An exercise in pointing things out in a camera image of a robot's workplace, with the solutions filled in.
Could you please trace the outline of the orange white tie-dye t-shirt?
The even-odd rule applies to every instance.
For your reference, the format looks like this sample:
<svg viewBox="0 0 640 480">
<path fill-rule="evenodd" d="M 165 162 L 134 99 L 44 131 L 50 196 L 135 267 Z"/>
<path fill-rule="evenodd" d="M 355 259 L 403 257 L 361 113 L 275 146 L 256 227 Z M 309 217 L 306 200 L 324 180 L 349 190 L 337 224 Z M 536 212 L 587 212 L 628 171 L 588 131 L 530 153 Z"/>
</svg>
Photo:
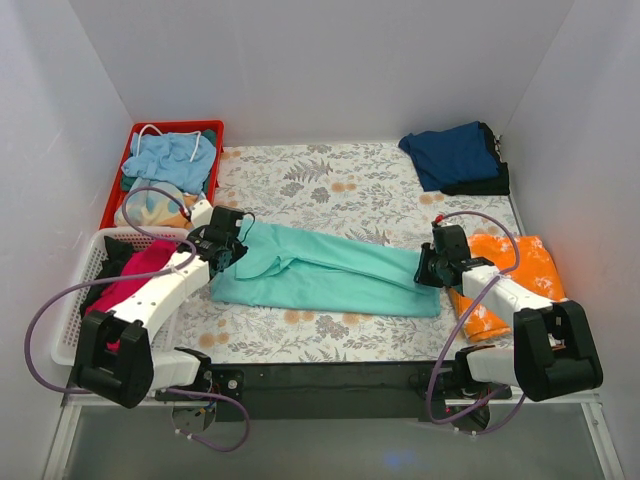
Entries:
<svg viewBox="0 0 640 480">
<path fill-rule="evenodd" d="M 516 238 L 520 263 L 509 276 L 521 286 L 552 301 L 567 299 L 560 276 L 551 254 L 537 236 Z M 500 270 L 511 267 L 515 253 L 507 237 L 477 233 L 468 238 L 473 257 L 484 257 Z M 463 326 L 466 339 L 471 343 L 491 340 L 511 332 L 508 324 L 483 304 L 477 306 Z"/>
</svg>

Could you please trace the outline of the aluminium rail frame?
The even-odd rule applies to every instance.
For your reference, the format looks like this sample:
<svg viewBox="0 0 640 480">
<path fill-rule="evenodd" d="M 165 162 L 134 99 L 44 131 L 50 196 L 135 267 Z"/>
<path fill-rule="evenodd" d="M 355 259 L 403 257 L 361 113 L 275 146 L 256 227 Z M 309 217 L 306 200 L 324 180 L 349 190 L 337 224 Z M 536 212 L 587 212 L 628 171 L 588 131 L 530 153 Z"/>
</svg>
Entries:
<svg viewBox="0 0 640 480">
<path fill-rule="evenodd" d="M 95 396 L 63 409 L 48 479 L 620 479 L 599 396 L 543 402 L 518 389 L 452 424 L 471 398 L 426 403 L 429 419 L 253 420 L 245 407 L 160 394 L 127 410 Z"/>
</svg>

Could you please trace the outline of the magenta garment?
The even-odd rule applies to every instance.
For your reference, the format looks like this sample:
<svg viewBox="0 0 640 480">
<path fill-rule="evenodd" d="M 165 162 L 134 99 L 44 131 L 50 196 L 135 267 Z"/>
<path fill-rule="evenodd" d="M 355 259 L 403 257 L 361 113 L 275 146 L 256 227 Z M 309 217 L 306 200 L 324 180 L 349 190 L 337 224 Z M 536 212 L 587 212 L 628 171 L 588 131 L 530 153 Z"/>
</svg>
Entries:
<svg viewBox="0 0 640 480">
<path fill-rule="evenodd" d="M 124 267 L 120 276 L 138 275 L 159 271 L 167 264 L 172 254 L 176 251 L 176 248 L 177 245 L 173 242 L 155 240 L 145 250 L 139 252 L 134 251 L 133 256 Z M 109 283 L 109 287 L 105 290 L 103 296 L 89 309 L 86 314 L 91 313 L 94 310 L 108 312 L 115 305 L 136 293 L 148 281 L 149 278 L 143 278 Z"/>
</svg>

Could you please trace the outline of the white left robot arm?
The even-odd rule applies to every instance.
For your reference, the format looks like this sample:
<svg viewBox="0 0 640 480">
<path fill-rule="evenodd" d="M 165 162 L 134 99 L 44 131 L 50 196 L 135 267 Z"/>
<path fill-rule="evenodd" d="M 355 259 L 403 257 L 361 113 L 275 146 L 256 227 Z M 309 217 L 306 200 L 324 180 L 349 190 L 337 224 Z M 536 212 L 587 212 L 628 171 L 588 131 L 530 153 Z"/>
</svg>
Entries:
<svg viewBox="0 0 640 480">
<path fill-rule="evenodd" d="M 241 237 L 240 210 L 217 206 L 136 291 L 111 307 L 84 316 L 70 380 L 126 408 L 147 394 L 180 388 L 193 400 L 212 390 L 210 358 L 193 349 L 154 352 L 158 332 L 182 303 L 248 251 Z"/>
</svg>

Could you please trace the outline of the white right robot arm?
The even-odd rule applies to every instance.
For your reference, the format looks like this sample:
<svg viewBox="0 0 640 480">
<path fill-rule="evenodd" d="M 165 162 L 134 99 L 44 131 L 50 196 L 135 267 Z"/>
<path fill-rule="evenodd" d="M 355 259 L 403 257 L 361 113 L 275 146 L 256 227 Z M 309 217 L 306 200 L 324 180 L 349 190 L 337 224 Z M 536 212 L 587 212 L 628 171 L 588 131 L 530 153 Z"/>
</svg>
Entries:
<svg viewBox="0 0 640 480">
<path fill-rule="evenodd" d="M 536 294 L 471 254 L 458 225 L 432 223 L 422 245 L 416 283 L 444 287 L 496 314 L 512 330 L 510 348 L 466 347 L 455 355 L 444 383 L 475 397 L 489 383 L 515 386 L 533 401 L 600 387 L 604 374 L 583 307 Z"/>
</svg>

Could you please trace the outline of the red plastic basket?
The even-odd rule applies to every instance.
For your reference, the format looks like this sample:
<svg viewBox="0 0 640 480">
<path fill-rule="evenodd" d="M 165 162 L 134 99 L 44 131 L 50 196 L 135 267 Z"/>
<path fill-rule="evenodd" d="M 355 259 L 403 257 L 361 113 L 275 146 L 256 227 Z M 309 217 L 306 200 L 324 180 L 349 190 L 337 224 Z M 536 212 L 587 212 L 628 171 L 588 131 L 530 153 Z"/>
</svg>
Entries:
<svg viewBox="0 0 640 480">
<path fill-rule="evenodd" d="M 124 200 L 125 193 L 121 189 L 121 178 L 123 173 L 121 166 L 130 156 L 131 140 L 135 134 L 146 134 L 150 131 L 151 135 L 158 135 L 158 131 L 161 133 L 191 133 L 194 131 L 212 130 L 216 134 L 216 157 L 212 165 L 211 172 L 209 173 L 208 182 L 206 183 L 207 189 L 205 190 L 205 196 L 213 202 L 215 189 L 218 186 L 218 173 L 219 162 L 221 155 L 224 152 L 223 139 L 224 139 L 224 122 L 217 119 L 205 119 L 205 120 L 188 120 L 188 121 L 159 121 L 159 122 L 140 122 L 131 127 L 128 140 L 125 144 L 125 149 L 122 154 L 122 158 L 119 162 L 118 170 L 111 187 L 110 194 L 107 199 L 107 203 L 103 212 L 103 216 L 99 225 L 100 229 L 111 228 L 115 226 L 114 215 L 116 210 L 121 206 Z"/>
</svg>

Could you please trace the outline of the teal t-shirt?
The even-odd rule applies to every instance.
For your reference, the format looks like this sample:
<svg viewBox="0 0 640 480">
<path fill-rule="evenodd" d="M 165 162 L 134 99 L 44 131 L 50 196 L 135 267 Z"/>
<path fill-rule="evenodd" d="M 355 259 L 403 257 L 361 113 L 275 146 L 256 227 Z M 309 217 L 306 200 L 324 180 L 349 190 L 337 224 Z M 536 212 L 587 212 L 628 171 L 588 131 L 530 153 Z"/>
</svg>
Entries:
<svg viewBox="0 0 640 480">
<path fill-rule="evenodd" d="M 214 302 L 379 316 L 436 317 L 440 293 L 414 282 L 415 251 L 246 221 L 247 253 L 211 284 Z"/>
</svg>

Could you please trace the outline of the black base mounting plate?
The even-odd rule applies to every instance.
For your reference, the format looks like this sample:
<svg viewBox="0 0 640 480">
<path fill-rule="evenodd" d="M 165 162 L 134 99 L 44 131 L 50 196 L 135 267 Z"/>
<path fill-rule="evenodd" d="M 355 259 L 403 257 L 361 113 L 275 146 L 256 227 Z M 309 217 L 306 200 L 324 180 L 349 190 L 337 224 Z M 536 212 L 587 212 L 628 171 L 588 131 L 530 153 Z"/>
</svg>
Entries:
<svg viewBox="0 0 640 480">
<path fill-rule="evenodd" d="M 201 386 L 239 401 L 253 420 L 427 421 L 434 366 L 433 361 L 217 364 Z"/>
</svg>

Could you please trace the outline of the pastel patterned garment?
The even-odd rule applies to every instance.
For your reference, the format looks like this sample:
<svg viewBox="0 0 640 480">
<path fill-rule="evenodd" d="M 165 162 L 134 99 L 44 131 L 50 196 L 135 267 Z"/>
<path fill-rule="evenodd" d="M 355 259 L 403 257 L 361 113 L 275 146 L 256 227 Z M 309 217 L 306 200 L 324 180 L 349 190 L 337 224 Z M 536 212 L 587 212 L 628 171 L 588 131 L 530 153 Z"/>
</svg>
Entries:
<svg viewBox="0 0 640 480">
<path fill-rule="evenodd" d="M 133 183 L 132 188 L 138 189 L 141 187 L 156 187 L 175 197 L 183 206 L 188 208 L 205 199 L 203 193 L 197 195 L 185 193 L 168 182 L 138 178 Z M 180 213 L 178 205 L 156 191 L 144 190 L 134 194 L 127 201 L 126 211 L 132 223 L 137 226 L 192 228 L 191 222 Z"/>
</svg>

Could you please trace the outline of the black garment in basket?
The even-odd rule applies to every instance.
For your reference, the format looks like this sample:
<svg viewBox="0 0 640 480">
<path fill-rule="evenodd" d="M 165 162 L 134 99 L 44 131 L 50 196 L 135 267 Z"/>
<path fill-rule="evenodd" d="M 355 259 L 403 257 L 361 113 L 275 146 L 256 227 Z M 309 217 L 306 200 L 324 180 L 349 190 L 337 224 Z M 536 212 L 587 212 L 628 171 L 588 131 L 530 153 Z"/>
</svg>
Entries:
<svg viewBox="0 0 640 480">
<path fill-rule="evenodd" d="M 132 244 L 123 242 L 112 237 L 104 238 L 104 247 L 106 258 L 101 262 L 100 271 L 96 277 L 97 280 L 104 278 L 119 277 L 128 261 L 134 254 Z M 83 317 L 89 309 L 103 296 L 105 290 L 109 287 L 109 283 L 92 285 L 84 301 L 79 307 L 80 317 Z"/>
</svg>

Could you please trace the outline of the white plastic basket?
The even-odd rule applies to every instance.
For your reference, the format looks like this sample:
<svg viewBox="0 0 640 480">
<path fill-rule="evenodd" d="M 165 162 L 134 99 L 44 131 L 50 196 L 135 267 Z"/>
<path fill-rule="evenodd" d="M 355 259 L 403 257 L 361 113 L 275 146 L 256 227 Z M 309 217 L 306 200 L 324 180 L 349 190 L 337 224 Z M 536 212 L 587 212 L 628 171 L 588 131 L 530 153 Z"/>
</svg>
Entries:
<svg viewBox="0 0 640 480">
<path fill-rule="evenodd" d="M 145 250 L 153 241 L 152 238 L 142 235 L 131 227 L 98 230 L 91 237 L 84 251 L 73 284 L 94 280 L 102 270 L 102 261 L 107 258 L 104 242 L 106 237 L 132 245 L 135 252 Z M 88 289 L 83 288 L 62 299 L 63 309 L 51 344 L 51 358 L 59 365 L 73 365 L 81 324 L 80 306 L 87 293 Z M 171 349 L 177 317 L 178 310 L 174 310 L 152 336 L 151 349 L 153 352 L 165 352 Z"/>
</svg>

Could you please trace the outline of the folded blue t-shirt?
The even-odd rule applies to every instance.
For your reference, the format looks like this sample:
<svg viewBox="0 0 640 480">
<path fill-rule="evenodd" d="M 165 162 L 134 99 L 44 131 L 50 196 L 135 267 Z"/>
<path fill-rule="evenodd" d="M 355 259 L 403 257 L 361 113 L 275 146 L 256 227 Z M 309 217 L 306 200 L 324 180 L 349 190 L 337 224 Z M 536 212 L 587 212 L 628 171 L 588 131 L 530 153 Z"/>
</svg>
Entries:
<svg viewBox="0 0 640 480">
<path fill-rule="evenodd" d="M 444 131 L 408 134 L 398 147 L 411 159 L 425 192 L 492 181 L 503 170 L 494 133 L 480 121 Z"/>
</svg>

